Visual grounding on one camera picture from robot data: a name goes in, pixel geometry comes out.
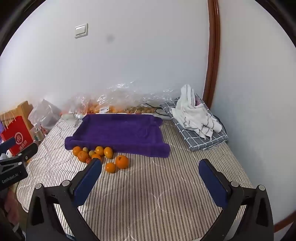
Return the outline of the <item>large round orange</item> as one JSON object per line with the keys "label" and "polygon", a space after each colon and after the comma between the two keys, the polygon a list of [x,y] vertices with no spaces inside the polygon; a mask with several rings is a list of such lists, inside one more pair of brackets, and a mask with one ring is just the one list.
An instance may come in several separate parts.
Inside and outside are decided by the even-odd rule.
{"label": "large round orange", "polygon": [[86,163],[86,160],[89,159],[89,155],[86,151],[80,151],[78,154],[77,154],[77,158],[79,161],[83,162],[83,163]]}

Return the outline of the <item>green-yellow kiwi fruit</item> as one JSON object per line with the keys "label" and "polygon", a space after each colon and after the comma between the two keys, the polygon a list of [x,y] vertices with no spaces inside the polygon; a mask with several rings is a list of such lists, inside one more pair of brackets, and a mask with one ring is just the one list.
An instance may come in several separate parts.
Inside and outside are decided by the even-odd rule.
{"label": "green-yellow kiwi fruit", "polygon": [[89,156],[90,156],[90,157],[92,157],[94,154],[95,154],[95,151],[94,151],[94,150],[91,150],[91,151],[89,152]]}

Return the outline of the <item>small orange mandarin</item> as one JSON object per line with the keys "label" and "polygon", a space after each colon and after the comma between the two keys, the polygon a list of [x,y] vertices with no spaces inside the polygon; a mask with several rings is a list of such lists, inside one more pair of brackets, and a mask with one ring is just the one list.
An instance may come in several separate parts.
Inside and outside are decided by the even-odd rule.
{"label": "small orange mandarin", "polygon": [[108,173],[115,173],[116,172],[116,165],[114,163],[107,163],[105,165],[105,170]]}

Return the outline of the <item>oval orange kumquat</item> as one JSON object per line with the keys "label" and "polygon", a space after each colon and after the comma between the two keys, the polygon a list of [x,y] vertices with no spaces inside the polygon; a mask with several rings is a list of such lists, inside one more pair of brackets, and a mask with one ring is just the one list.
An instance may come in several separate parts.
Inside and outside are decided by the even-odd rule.
{"label": "oval orange kumquat", "polygon": [[111,147],[106,147],[104,149],[104,156],[107,158],[107,159],[112,159],[113,158],[113,150]]}

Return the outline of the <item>large orange with stem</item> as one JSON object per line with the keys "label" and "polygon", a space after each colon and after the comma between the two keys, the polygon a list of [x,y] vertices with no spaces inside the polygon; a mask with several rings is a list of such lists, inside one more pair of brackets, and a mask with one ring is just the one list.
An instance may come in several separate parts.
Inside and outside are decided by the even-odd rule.
{"label": "large orange with stem", "polygon": [[129,164],[130,164],[130,161],[128,157],[124,155],[120,155],[116,157],[115,165],[117,166],[117,168],[126,169],[129,167]]}

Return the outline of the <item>orange mandarin pile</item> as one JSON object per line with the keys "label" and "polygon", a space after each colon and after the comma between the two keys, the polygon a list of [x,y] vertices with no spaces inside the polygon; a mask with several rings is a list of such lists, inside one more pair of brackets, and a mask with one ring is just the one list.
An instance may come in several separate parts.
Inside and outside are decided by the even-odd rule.
{"label": "orange mandarin pile", "polygon": [[99,159],[100,161],[102,161],[102,157],[101,157],[99,154],[97,154],[97,153],[93,154],[93,155],[91,156],[91,158],[92,158],[92,159]]}

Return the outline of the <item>red paper bag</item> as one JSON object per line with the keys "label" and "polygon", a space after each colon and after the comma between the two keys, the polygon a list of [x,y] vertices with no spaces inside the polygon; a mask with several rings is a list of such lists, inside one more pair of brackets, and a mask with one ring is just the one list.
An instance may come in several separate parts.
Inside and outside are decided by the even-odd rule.
{"label": "red paper bag", "polygon": [[10,148],[10,152],[13,156],[16,156],[34,142],[22,116],[17,116],[8,125],[8,128],[4,129],[1,133],[1,137],[4,141],[7,141],[10,138],[15,138],[16,144]]}

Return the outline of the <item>grey plastic bag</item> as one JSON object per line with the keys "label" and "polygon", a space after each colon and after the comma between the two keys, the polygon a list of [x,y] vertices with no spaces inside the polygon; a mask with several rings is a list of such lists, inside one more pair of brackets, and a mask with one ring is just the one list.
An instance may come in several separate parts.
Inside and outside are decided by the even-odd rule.
{"label": "grey plastic bag", "polygon": [[28,120],[47,134],[61,118],[61,110],[47,100],[40,101],[30,112]]}

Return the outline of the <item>striped bed quilt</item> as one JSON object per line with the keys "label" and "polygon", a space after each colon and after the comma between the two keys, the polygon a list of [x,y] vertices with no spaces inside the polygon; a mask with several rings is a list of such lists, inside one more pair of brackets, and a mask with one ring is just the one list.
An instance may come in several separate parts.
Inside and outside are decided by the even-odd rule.
{"label": "striped bed quilt", "polygon": [[[16,189],[24,211],[29,210],[36,184],[60,185],[86,167],[64,147],[65,138],[72,136],[79,124],[60,119],[39,145],[27,166],[28,177]],[[253,187],[226,143],[191,152],[172,121],[163,121],[161,131],[171,148],[168,158],[122,153],[114,154],[113,160],[104,158],[99,179],[78,208],[100,240],[201,238],[221,211],[199,175],[201,159],[208,159],[228,180]],[[107,173],[106,163],[114,162],[118,155],[129,158],[129,168]]]}

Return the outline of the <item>white striped towel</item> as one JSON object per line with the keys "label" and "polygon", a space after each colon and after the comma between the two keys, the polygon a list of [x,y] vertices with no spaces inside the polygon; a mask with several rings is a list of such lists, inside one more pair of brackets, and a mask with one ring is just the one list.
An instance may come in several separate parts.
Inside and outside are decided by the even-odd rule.
{"label": "white striped towel", "polygon": [[211,116],[204,104],[195,104],[194,91],[186,84],[181,88],[181,96],[175,108],[170,108],[172,116],[186,130],[194,131],[199,137],[212,138],[214,132],[221,132],[222,125]]}

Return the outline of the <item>purple towel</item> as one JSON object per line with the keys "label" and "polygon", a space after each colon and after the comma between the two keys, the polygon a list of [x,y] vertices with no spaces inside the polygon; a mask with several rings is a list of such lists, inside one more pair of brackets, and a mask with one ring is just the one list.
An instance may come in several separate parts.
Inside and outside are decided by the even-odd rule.
{"label": "purple towel", "polygon": [[88,114],[65,139],[65,149],[102,146],[118,153],[167,158],[170,146],[163,141],[162,123],[161,118],[149,114]]}

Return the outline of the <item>clear plastic fruit bag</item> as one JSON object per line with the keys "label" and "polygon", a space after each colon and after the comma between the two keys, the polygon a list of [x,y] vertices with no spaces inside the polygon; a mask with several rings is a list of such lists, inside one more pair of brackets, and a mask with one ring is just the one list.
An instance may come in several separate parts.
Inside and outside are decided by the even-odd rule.
{"label": "clear plastic fruit bag", "polygon": [[97,92],[73,95],[63,105],[61,114],[160,114],[161,104],[173,102],[179,95],[179,88],[149,90],[135,82],[122,83]]}

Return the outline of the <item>white wall switch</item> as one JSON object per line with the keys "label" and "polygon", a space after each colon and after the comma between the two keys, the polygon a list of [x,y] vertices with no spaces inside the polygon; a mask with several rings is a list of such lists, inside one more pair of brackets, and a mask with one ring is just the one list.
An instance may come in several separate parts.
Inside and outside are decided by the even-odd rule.
{"label": "white wall switch", "polygon": [[81,38],[88,35],[88,24],[82,24],[75,27],[75,38]]}

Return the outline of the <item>brown wooden door frame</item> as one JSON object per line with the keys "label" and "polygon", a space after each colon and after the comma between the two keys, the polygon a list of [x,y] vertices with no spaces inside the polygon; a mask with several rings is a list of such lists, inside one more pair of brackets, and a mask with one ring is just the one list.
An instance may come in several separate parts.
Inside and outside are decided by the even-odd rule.
{"label": "brown wooden door frame", "polygon": [[210,108],[214,98],[219,70],[221,24],[218,0],[210,0],[207,3],[209,14],[209,47],[203,101]]}

